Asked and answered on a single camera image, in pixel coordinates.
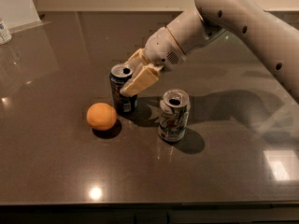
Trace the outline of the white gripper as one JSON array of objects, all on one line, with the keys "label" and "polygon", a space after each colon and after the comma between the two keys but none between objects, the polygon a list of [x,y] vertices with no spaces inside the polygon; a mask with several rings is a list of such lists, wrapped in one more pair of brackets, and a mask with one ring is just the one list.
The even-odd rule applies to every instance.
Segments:
[{"label": "white gripper", "polygon": [[138,49],[125,62],[132,76],[121,88],[121,95],[132,97],[139,94],[159,80],[163,69],[169,72],[185,60],[186,55],[170,31],[166,27],[160,28],[148,39],[144,49]]}]

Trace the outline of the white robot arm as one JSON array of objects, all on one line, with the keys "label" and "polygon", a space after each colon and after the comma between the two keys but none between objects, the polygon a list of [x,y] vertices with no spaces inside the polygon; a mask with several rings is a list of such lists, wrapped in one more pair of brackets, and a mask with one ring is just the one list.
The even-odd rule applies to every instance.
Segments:
[{"label": "white robot arm", "polygon": [[132,97],[158,81],[192,50],[224,31],[237,36],[295,100],[299,99],[299,31],[253,0],[194,0],[194,7],[160,28],[126,62],[132,77],[121,94]]}]

